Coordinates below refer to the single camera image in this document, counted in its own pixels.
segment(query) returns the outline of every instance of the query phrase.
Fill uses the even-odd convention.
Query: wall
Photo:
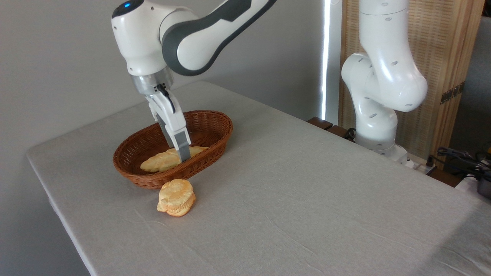
[[[221,0],[167,3],[188,6],[203,16]],[[87,275],[25,152],[143,101],[110,28],[110,15],[119,4],[120,0],[2,1],[2,276]],[[225,48],[201,78],[300,119],[319,115],[323,8],[323,0],[279,0]],[[334,62],[331,74],[336,75],[338,66]]]
[[[491,18],[483,17],[472,52],[450,147],[474,155],[491,141]]]

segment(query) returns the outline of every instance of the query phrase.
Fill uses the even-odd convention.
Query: pastry
[[[189,147],[191,157],[202,152],[208,147]],[[158,153],[156,156],[150,157],[140,165],[140,168],[148,172],[166,171],[181,163],[175,148],[168,149],[165,152]]]
[[[159,193],[157,211],[174,217],[184,216],[196,200],[191,183],[184,179],[174,179],[165,183]]]

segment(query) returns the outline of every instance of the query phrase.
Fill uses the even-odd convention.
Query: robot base
[[[388,149],[374,150],[374,152],[380,155],[384,155],[385,157],[393,161],[396,161],[397,163],[403,164],[407,167],[410,168],[414,167],[414,162],[409,159],[408,152],[399,145],[395,144]]]

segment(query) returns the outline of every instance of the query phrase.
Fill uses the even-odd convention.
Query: cable
[[[482,170],[481,168],[475,168],[473,170],[469,170],[469,169],[461,168],[461,167],[456,166],[454,164],[445,162],[443,160],[440,160],[433,155],[430,155],[430,157],[432,157],[433,159],[435,159],[436,161],[438,161],[442,164],[449,165],[450,167],[452,167],[454,169],[460,170],[460,171],[465,172],[467,174],[474,175],[476,179],[477,179],[477,177],[479,177],[479,179],[477,179],[477,180],[480,180],[481,178],[485,178],[486,180],[491,181],[491,171],[489,171],[489,170]]]
[[[474,166],[486,167],[488,169],[491,169],[491,167],[488,164],[474,159],[468,152],[463,151],[463,150],[454,150],[454,149],[447,148],[447,147],[440,147],[437,150],[437,154],[438,154],[438,156],[449,156],[449,157],[459,159],[462,162],[465,162],[465,163],[468,163],[468,164],[471,164]]]
[[[356,129],[355,128],[349,128],[346,134],[344,135],[344,139],[352,139],[354,140],[356,136]]]

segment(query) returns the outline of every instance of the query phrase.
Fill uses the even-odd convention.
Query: brown basket
[[[191,146],[209,147],[193,158],[164,172],[146,172],[141,163],[169,149],[158,124],[146,127],[124,140],[116,149],[112,162],[116,170],[145,189],[160,189],[173,179],[188,179],[213,164],[225,152],[232,134],[232,121],[218,111],[195,110],[184,113]]]

